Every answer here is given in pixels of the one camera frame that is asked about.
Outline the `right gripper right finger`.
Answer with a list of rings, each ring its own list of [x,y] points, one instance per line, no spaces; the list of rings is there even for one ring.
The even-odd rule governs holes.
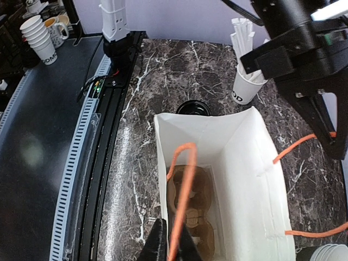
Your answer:
[[[182,229],[176,260],[202,261],[198,249],[186,227]]]

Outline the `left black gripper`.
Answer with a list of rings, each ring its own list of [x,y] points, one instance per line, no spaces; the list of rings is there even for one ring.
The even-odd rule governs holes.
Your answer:
[[[252,1],[270,41],[243,55],[246,71],[266,79],[298,72],[304,80],[327,77],[347,68],[347,40],[328,36],[347,29],[347,1]],[[347,152],[347,81],[344,78],[277,81],[279,94],[307,122],[326,154],[343,160]],[[323,94],[337,99],[334,128]]]

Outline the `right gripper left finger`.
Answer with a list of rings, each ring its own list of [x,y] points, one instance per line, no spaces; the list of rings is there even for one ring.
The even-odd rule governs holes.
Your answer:
[[[156,219],[140,252],[141,261],[167,260],[167,224],[164,219]]]

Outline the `brown cardboard cup carrier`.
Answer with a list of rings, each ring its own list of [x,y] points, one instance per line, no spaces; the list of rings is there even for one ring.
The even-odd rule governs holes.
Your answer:
[[[179,193],[183,184],[185,165],[176,165],[173,176],[167,185],[167,203],[170,214],[176,213]],[[213,185],[207,169],[196,168],[185,212],[185,225],[191,234],[198,252],[203,260],[212,260],[215,254],[214,230],[207,220],[212,205]]]

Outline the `white paper gift bag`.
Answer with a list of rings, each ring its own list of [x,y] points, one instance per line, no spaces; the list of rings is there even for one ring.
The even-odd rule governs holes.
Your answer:
[[[189,164],[184,144],[196,146],[195,166],[213,185],[207,220],[212,260],[295,260],[287,193],[278,153],[256,108],[225,116],[161,113],[154,117],[162,218],[172,228],[167,185],[176,165]]]

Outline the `stack of black cup lids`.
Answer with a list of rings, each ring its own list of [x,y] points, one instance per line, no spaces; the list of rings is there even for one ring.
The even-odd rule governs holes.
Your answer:
[[[182,103],[176,110],[176,114],[181,115],[199,115],[199,116],[211,116],[212,112],[209,107],[198,100],[189,100]]]

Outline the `stack of paper coffee cups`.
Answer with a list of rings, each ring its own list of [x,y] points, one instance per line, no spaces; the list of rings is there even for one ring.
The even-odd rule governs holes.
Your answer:
[[[298,250],[296,260],[304,261],[347,261],[348,249],[344,244],[326,244]]]

